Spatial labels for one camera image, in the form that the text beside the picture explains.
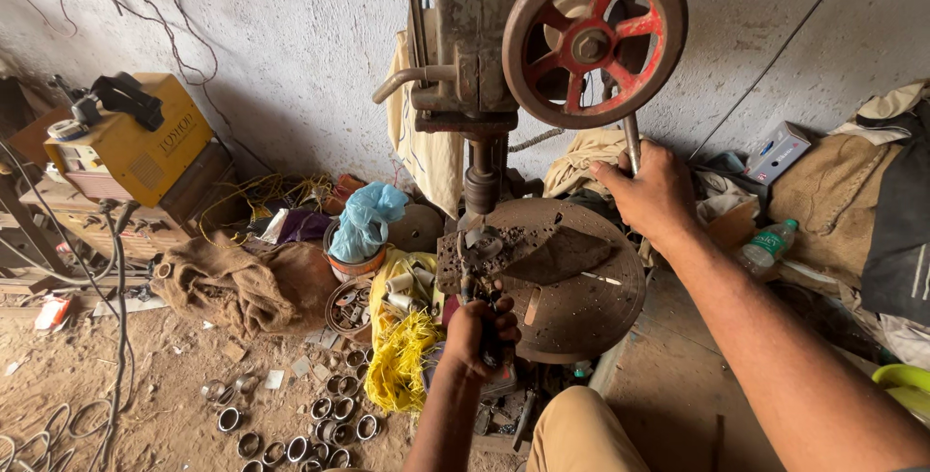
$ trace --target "hand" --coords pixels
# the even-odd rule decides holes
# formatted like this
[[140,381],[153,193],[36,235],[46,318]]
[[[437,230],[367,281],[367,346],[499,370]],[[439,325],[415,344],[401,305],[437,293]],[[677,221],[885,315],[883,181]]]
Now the hand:
[[469,378],[485,383],[494,374],[494,369],[485,365],[478,354],[481,346],[482,319],[487,324],[493,324],[497,330],[497,338],[502,341],[520,342],[520,330],[517,328],[517,316],[511,312],[513,299],[500,298],[496,301],[495,315],[490,305],[482,300],[474,300],[467,305],[459,307],[449,321],[448,336],[446,338],[446,351],[440,364],[461,365]]
[[590,173],[610,190],[623,223],[663,249],[681,234],[701,230],[688,168],[675,154],[654,142],[643,140],[640,170],[630,176],[630,157],[624,152],[618,165],[594,161]]

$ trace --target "burlap sack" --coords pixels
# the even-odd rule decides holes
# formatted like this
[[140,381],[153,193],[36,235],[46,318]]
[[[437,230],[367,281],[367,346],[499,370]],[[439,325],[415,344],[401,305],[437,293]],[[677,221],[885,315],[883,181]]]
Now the burlap sack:
[[882,174],[901,145],[828,136],[772,185],[768,216],[797,220],[789,260],[859,288],[875,222]]
[[[222,241],[220,235],[214,241]],[[326,324],[326,298],[339,286],[323,249],[285,243],[253,255],[196,237],[165,253],[171,276],[152,291],[179,314],[227,328],[250,340],[261,333],[306,334]]]

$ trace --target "white wall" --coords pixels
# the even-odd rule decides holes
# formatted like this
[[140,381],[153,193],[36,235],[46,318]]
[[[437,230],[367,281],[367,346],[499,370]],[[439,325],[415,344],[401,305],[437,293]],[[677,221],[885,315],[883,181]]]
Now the white wall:
[[[384,113],[370,102],[387,71],[405,0],[180,0],[219,61],[211,97],[232,133],[282,171],[353,172],[391,180]],[[689,0],[682,62],[640,111],[641,130],[689,154],[750,85],[816,0]],[[58,0],[32,0],[67,31]],[[185,61],[207,70],[205,49],[178,27],[170,0],[156,0],[176,26]],[[772,71],[708,146],[747,150],[786,119],[812,129],[836,126],[861,101],[930,76],[930,2],[826,0]],[[172,71],[159,25],[118,16],[110,0],[65,0],[79,27],[65,38],[23,0],[0,0],[0,50],[22,76],[60,73],[88,85],[117,70]],[[230,130],[193,96],[214,128]],[[549,129],[521,114],[511,143]],[[512,155],[525,175],[542,176],[573,131]]]

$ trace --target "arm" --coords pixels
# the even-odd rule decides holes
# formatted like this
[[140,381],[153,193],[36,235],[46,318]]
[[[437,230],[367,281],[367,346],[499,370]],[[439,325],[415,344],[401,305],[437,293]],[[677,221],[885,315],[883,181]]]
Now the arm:
[[789,470],[900,470],[930,465],[930,434],[843,360],[764,286],[721,252],[694,217],[687,168],[642,143],[627,177],[603,162],[591,173],[623,221],[648,237],[687,288]]
[[404,472],[465,472],[481,386],[494,371],[478,358],[482,319],[493,323],[502,340],[518,342],[520,331],[513,299],[501,298],[496,316],[484,301],[462,306],[449,322],[446,350],[436,367],[433,386],[419,417]]

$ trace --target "cardboard box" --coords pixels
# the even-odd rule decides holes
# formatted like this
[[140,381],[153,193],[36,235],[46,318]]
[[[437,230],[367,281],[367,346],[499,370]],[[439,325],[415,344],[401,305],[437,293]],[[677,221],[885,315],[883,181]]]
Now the cardboard box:
[[810,146],[804,133],[791,123],[783,121],[750,154],[743,174],[753,181],[770,185]]

